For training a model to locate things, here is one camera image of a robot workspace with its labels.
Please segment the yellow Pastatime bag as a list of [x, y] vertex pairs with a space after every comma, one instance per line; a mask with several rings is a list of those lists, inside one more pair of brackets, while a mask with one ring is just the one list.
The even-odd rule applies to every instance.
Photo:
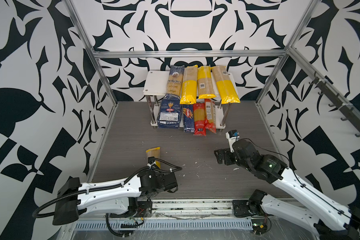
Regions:
[[183, 75], [181, 105], [193, 105], [197, 101], [198, 65], [186, 67]]
[[156, 160], [161, 157], [160, 153], [161, 153], [160, 147], [150, 148], [150, 149], [146, 150], [146, 156], [147, 156], [149, 167], [156, 165], [159, 169], [161, 168], [161, 163]]

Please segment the red spaghetti bag labelled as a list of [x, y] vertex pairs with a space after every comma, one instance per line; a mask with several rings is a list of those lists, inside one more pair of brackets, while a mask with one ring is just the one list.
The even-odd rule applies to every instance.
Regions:
[[216, 111], [215, 103], [211, 99], [205, 99], [205, 127], [212, 133], [216, 133]]

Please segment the yellow Pastatime bag barcode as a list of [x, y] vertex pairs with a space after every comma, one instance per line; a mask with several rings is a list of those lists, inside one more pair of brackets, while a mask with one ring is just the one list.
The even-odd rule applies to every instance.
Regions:
[[215, 66], [211, 68], [215, 79], [217, 89], [223, 105], [240, 103], [240, 99], [235, 87], [230, 79], [230, 75], [224, 66]]

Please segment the blue Barilla spaghetti box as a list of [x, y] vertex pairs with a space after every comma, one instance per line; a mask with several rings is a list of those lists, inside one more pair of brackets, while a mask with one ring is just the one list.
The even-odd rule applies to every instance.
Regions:
[[193, 105], [183, 105], [183, 124], [184, 124], [184, 132], [186, 133], [195, 132]]

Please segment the dark blue Barilla pasta bag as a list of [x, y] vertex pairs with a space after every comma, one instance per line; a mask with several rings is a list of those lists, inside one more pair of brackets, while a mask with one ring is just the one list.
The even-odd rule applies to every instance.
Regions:
[[182, 106], [179, 99], [162, 99], [157, 117], [161, 129], [178, 129], [182, 117]]

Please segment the yellow spaghetti bag narrow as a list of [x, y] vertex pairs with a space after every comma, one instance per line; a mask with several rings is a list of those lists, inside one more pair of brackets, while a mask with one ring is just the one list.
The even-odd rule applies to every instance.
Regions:
[[199, 67], [197, 83], [199, 99], [213, 99], [216, 97], [210, 66]]

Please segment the dark spaghetti pack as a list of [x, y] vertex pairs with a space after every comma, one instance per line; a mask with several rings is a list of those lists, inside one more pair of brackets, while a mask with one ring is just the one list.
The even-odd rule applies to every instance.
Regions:
[[164, 99], [180, 99], [185, 66], [171, 66]]

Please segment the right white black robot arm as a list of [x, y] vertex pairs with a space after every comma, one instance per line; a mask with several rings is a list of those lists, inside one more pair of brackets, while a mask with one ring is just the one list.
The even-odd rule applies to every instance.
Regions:
[[360, 239], [360, 209], [350, 209], [315, 189], [277, 158], [277, 152], [262, 155], [250, 139], [229, 136], [228, 141], [229, 148], [214, 151], [219, 164], [244, 168], [302, 204], [298, 207], [255, 190], [248, 200], [233, 201], [235, 217], [273, 215], [310, 231], [320, 240]]

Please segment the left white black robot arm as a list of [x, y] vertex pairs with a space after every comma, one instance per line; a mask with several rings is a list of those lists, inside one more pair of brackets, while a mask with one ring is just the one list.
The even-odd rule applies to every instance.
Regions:
[[173, 171], [144, 167], [125, 179], [80, 183], [68, 180], [53, 199], [32, 213], [33, 218], [53, 217], [53, 225], [73, 223], [80, 216], [134, 217], [140, 212], [138, 199], [151, 199], [161, 192], [174, 193], [178, 182]]

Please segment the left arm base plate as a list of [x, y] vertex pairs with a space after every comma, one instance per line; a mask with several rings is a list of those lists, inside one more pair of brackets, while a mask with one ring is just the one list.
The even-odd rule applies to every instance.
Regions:
[[151, 213], [152, 201], [138, 201], [137, 199], [129, 198], [129, 206], [127, 211], [122, 214], [111, 213], [111, 218], [128, 218], [128, 217], [143, 217], [147, 213]]

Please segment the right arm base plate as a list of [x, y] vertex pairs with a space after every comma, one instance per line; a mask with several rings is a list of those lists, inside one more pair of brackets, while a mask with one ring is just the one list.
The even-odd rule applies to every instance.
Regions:
[[258, 200], [233, 200], [233, 213], [237, 218], [264, 217], [267, 213], [261, 208], [261, 201]]

